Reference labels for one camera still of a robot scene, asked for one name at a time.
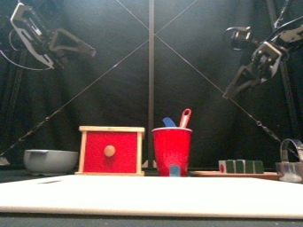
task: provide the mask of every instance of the green block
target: green block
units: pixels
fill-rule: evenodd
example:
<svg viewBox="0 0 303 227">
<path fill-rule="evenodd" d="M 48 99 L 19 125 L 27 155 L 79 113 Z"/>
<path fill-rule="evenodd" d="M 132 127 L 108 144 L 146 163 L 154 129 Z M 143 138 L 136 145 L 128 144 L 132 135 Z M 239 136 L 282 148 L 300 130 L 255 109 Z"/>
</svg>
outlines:
<svg viewBox="0 0 303 227">
<path fill-rule="evenodd" d="M 234 174 L 235 173 L 235 164 L 232 160 L 220 160 L 219 168 L 222 173 Z"/>
<path fill-rule="evenodd" d="M 264 167 L 263 167 L 263 161 L 255 160 L 255 174 L 264 174 Z"/>
<path fill-rule="evenodd" d="M 244 160 L 235 160 L 235 172 L 236 174 L 244 174 Z"/>
<path fill-rule="evenodd" d="M 252 160 L 246 160 L 246 165 L 244 165 L 244 172 L 246 174 L 254 174 L 254 161 Z"/>
</svg>

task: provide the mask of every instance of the black backdrop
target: black backdrop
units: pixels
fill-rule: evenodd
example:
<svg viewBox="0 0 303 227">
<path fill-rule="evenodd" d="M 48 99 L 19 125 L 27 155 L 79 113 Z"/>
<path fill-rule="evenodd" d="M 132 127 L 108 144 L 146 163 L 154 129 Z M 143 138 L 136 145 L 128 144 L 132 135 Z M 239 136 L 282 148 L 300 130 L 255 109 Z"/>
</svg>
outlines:
<svg viewBox="0 0 303 227">
<path fill-rule="evenodd" d="M 45 1 L 21 2 L 41 11 L 39 6 Z M 12 165 L 19 167 L 23 166 L 25 149 L 79 151 L 80 125 L 151 130 L 150 1 L 52 2 L 57 3 L 57 15 L 47 18 L 47 24 L 68 30 L 96 49 L 97 54 L 93 59 L 73 59 L 63 69 L 43 72 L 20 70 L 0 58 L 1 151 L 97 81 L 7 153 Z M 154 2 L 154 127 L 163 126 L 166 116 L 179 122 L 183 109 L 190 107 L 194 111 L 188 125 L 194 130 L 190 167 L 216 169 L 219 160 L 248 159 L 262 160 L 266 167 L 272 168 L 279 161 L 279 143 L 243 110 L 222 98 L 219 91 L 231 82 L 240 64 L 247 62 L 247 55 L 228 47 L 224 30 L 250 26 L 256 39 L 266 39 L 272 31 L 270 1 Z M 274 2 L 279 11 L 283 1 Z M 0 4 L 1 50 L 16 62 L 24 60 L 27 66 L 44 67 L 25 51 L 12 51 L 8 42 L 12 28 L 5 23 L 5 16 L 11 17 L 16 1 L 1 0 Z M 302 3 L 294 1 L 287 20 L 299 16 L 299 9 L 303 9 Z M 300 139 L 302 51 L 291 56 L 287 67 L 298 114 L 295 125 L 291 126 L 280 73 L 268 82 L 243 91 L 235 100 L 280 139 Z M 148 159 L 150 142 L 146 137 L 143 160 Z"/>
</svg>

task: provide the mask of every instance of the metal pole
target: metal pole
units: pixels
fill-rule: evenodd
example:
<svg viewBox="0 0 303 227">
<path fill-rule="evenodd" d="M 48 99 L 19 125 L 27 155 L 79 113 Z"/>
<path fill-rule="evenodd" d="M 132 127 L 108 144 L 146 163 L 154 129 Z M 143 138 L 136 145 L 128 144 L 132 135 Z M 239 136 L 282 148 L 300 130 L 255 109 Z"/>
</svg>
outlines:
<svg viewBox="0 0 303 227">
<path fill-rule="evenodd" d="M 267 0 L 267 9 L 268 9 L 272 30 L 275 30 L 274 24 L 278 19 L 274 2 L 275 2 L 274 0 Z M 295 108 L 294 95 L 292 95 L 292 91 L 291 91 L 291 84 L 290 84 L 290 80 L 288 80 L 286 62 L 280 63 L 279 69 L 280 69 L 282 82 L 283 82 L 286 99 L 287 99 L 287 110 L 288 110 L 290 125 L 291 125 L 291 130 L 292 130 L 292 137 L 300 139 L 302 135 L 299 132 L 299 127 L 298 127 L 298 113 L 296 113 L 296 108 Z"/>
<path fill-rule="evenodd" d="M 155 4 L 154 0 L 150 0 L 150 93 L 148 93 L 148 168 L 152 168 L 154 163 L 154 146 L 152 146 L 152 129 L 154 129 L 154 16 L 155 16 Z"/>
</svg>

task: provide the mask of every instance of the red utensil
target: red utensil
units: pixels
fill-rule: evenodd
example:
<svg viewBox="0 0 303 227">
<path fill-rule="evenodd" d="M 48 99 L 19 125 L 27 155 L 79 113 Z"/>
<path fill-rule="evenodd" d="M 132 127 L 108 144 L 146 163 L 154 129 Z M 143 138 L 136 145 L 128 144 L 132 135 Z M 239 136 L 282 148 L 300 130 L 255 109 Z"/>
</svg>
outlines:
<svg viewBox="0 0 303 227">
<path fill-rule="evenodd" d="M 192 115 L 192 110 L 191 109 L 184 109 L 182 120 L 180 120 L 180 126 L 179 126 L 180 128 L 186 128 L 187 127 L 191 115 Z"/>
</svg>

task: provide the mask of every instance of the red plastic cup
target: red plastic cup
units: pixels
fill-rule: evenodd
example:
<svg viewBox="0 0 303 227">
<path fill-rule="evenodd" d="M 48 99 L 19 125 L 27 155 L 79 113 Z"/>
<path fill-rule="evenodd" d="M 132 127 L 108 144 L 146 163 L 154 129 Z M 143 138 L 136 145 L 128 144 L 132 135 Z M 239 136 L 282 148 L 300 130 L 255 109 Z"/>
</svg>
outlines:
<svg viewBox="0 0 303 227">
<path fill-rule="evenodd" d="M 180 168 L 180 176 L 187 176 L 192 131 L 167 127 L 154 129 L 152 134 L 159 176 L 170 176 L 172 166 Z"/>
</svg>

